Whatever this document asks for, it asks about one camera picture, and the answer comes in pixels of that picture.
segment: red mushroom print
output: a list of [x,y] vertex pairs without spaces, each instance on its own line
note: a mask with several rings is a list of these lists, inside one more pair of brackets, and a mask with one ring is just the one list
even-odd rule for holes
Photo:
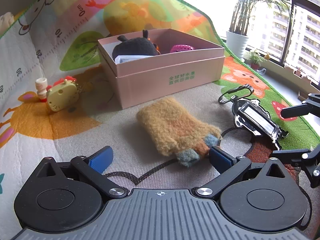
[[283,108],[285,108],[285,107],[288,107],[288,106],[285,106],[285,105],[283,105],[283,104],[281,104],[281,103],[279,103],[279,102],[277,102],[277,101],[272,101],[272,105],[273,105],[273,108],[275,109],[275,111],[276,111],[276,113],[277,113],[277,115],[278,115],[278,117],[280,118],[280,119],[282,119],[282,120],[284,120],[284,121],[294,121],[294,120],[297,120],[297,117],[290,117],[290,118],[283,118],[282,116],[281,116],[281,110],[283,109]]

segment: blue felt toe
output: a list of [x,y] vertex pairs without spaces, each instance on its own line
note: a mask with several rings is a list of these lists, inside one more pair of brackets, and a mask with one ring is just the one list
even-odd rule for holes
[[212,146],[216,146],[219,142],[219,139],[212,134],[208,134],[204,139],[204,143],[211,148]]
[[199,155],[193,150],[188,149],[183,152],[177,153],[178,162],[186,167],[190,167],[194,163],[200,160]]

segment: white plant pot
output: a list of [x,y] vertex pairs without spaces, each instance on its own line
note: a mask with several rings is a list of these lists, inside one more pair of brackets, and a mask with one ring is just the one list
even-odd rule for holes
[[227,31],[227,46],[241,61],[247,47],[249,37]]

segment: green mat border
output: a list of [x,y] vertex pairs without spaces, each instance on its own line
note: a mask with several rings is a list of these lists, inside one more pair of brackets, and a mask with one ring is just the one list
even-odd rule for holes
[[[235,58],[238,63],[240,63],[241,65],[243,65],[244,67],[246,67],[247,69],[249,69],[251,72],[253,72],[256,76],[258,76],[263,82],[265,82],[265,84],[267,84],[274,92],[276,92],[289,106],[292,106],[273,86],[271,86],[269,84],[268,81],[266,81],[259,73],[252,71],[252,68],[250,68],[247,64],[245,64],[244,62],[242,62],[235,54],[233,54],[233,52],[227,47],[227,45],[223,42],[223,40],[220,38],[220,36],[217,34],[216,29],[213,26],[213,22],[210,19],[210,17],[208,15],[206,15],[203,11],[199,10],[198,8],[194,7],[193,5],[187,3],[184,0],[177,0],[181,3],[183,3],[184,5],[192,8],[193,10],[197,11],[198,13],[202,14],[204,17],[206,17],[206,19],[209,21],[211,28],[215,34],[215,36],[217,37],[217,40],[220,42],[220,44],[225,48],[225,50],[233,57]],[[12,26],[31,8],[31,6],[33,6],[33,4],[36,2],[36,0],[28,7],[25,9],[25,11],[19,16],[18,19],[16,19],[14,21],[14,23],[0,36],[0,39],[12,28]],[[313,129],[313,127],[307,122],[307,120],[301,116],[301,119],[305,122],[305,124],[310,128],[310,130],[316,135],[316,137],[318,138],[318,140],[320,141],[320,135],[318,135],[316,133],[316,131]]]

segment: printed number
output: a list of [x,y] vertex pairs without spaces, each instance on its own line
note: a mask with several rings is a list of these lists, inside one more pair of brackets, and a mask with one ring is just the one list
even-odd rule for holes
[[37,55],[38,58],[40,58],[40,56],[42,56],[41,50],[38,50],[38,51],[36,52],[36,55]]
[[78,7],[78,9],[80,11],[79,16],[80,17],[83,16],[85,14],[85,10],[82,8],[82,6],[80,4],[77,7]]
[[61,31],[60,29],[56,30],[56,36],[57,36],[57,38],[59,38],[61,34],[62,34],[62,31]]
[[17,73],[17,77],[18,77],[19,75],[21,75],[21,74],[22,74],[21,68],[18,68],[17,71],[16,71],[16,73]]

